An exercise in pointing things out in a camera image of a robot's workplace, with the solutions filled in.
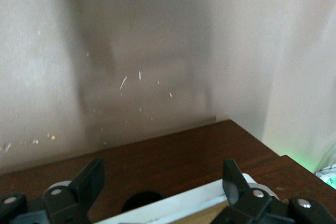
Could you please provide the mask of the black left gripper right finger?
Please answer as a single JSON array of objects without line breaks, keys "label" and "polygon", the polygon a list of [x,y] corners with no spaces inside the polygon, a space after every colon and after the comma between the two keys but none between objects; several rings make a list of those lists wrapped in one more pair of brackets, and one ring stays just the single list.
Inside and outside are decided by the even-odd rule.
[{"label": "black left gripper right finger", "polygon": [[233,159],[223,161],[223,190],[229,206],[225,207],[212,223],[278,223],[270,214],[273,198],[259,188],[247,183]]}]

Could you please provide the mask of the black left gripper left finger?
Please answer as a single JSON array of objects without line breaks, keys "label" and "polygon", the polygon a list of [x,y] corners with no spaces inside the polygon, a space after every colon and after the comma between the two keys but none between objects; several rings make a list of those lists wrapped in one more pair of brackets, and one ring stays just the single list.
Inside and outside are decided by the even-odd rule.
[{"label": "black left gripper left finger", "polygon": [[105,184],[104,161],[93,159],[67,186],[44,192],[43,203],[50,223],[90,223],[88,211]]}]

